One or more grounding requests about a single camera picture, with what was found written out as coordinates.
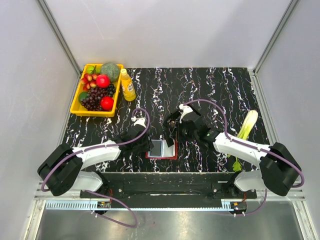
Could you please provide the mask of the red leather card holder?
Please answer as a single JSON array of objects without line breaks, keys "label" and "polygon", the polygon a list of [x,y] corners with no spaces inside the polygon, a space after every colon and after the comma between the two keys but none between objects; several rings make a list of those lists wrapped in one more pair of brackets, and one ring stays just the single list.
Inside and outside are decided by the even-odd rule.
[{"label": "red leather card holder", "polygon": [[146,152],[145,157],[147,159],[169,159],[169,160],[176,160],[178,158],[178,145],[177,142],[175,141],[175,144],[171,147],[167,146],[166,140],[161,140],[162,141],[162,155],[161,157],[152,157],[150,156],[150,151]]}]

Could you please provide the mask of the black card dispenser box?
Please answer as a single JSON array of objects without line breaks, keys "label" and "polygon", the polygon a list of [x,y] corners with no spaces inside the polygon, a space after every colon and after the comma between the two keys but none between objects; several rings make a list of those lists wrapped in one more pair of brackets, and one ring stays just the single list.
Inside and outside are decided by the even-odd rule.
[{"label": "black card dispenser box", "polygon": [[180,123],[181,112],[176,110],[170,113],[163,121],[164,127],[164,138],[167,140],[169,138],[176,138],[178,132],[178,125]]}]

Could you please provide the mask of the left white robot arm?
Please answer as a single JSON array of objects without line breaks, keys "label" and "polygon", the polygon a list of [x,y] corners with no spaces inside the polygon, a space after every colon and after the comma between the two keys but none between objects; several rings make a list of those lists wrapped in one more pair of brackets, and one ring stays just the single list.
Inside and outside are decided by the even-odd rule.
[{"label": "left white robot arm", "polygon": [[60,144],[37,169],[43,180],[41,190],[61,196],[70,190],[90,190],[96,197],[107,195],[109,186],[98,173],[85,168],[115,161],[125,152],[146,152],[151,147],[147,134],[147,119],[132,117],[131,128],[101,144],[72,148]]}]

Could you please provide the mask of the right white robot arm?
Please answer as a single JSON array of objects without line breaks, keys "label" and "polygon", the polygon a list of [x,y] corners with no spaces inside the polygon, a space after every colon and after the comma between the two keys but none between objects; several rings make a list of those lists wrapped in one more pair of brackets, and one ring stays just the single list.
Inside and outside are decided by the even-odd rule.
[{"label": "right white robot arm", "polygon": [[190,104],[180,104],[178,113],[177,134],[180,140],[195,141],[204,149],[237,157],[257,167],[254,171],[234,172],[224,187],[231,197],[239,198],[249,190],[262,189],[284,197],[294,186],[301,168],[283,144],[254,143],[209,128]]}]

